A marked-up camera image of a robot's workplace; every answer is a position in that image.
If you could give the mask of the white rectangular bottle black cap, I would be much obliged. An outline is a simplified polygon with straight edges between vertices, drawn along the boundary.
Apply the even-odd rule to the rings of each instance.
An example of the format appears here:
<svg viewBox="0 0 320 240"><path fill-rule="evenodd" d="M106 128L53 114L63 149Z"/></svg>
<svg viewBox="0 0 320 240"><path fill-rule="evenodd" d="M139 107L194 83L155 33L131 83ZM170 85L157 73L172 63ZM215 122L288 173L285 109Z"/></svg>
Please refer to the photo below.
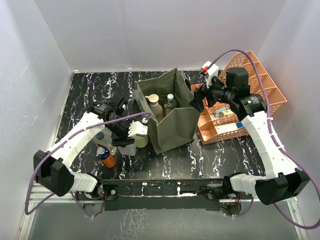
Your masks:
<svg viewBox="0 0 320 240"><path fill-rule="evenodd" d="M126 145L124 147L118 146L117 148L118 148L120 154L124 155L124 156L135 156L137 153L137 147L134 143Z"/></svg>

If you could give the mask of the beige pump lotion bottle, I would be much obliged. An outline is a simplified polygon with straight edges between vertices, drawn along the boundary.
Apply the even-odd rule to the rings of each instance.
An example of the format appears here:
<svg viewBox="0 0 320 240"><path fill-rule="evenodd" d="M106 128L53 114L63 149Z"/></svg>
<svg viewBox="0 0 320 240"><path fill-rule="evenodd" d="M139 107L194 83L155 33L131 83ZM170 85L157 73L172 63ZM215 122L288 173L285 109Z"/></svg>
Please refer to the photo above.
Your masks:
<svg viewBox="0 0 320 240"><path fill-rule="evenodd" d="M159 100L160 100L159 96L157 94L151 94L151 95L145 96L145 98L148 100L149 107L153 112L156 120L158 122L161 122L164 116L163 116L163 108L159 103Z"/></svg>

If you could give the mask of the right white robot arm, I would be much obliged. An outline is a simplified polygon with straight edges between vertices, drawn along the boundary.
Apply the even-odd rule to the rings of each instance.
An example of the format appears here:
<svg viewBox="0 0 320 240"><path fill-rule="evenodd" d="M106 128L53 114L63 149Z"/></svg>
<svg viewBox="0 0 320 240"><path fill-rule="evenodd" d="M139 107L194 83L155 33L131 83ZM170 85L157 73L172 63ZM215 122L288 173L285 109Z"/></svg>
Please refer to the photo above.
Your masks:
<svg viewBox="0 0 320 240"><path fill-rule="evenodd" d="M209 107L220 102L228 104L252 138L263 162L265 176L234 173L224 178L223 194L233 199L240 192L257 196L270 205L298 196L310 178L281 152L273 141L275 133L268 129L267 105L259 94L252 94L249 73L243 67L232 67L226 71L226 84L213 76L211 84L203 83L193 91L190 106L199 112L205 110L203 99Z"/></svg>

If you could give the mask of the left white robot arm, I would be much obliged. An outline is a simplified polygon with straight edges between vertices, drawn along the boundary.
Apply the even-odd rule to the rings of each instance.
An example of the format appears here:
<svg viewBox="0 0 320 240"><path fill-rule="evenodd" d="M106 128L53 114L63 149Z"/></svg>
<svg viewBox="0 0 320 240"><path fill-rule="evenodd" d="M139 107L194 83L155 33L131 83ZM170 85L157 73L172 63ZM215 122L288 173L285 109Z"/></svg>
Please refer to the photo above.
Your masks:
<svg viewBox="0 0 320 240"><path fill-rule="evenodd" d="M118 102L94 102L58 143L34 154L32 178L58 197L86 192L91 199L99 199L104 189L101 180L89 173L76 173L71 166L82 149L104 129L121 140L128 139L128 121L123 118L127 104L123 98Z"/></svg>

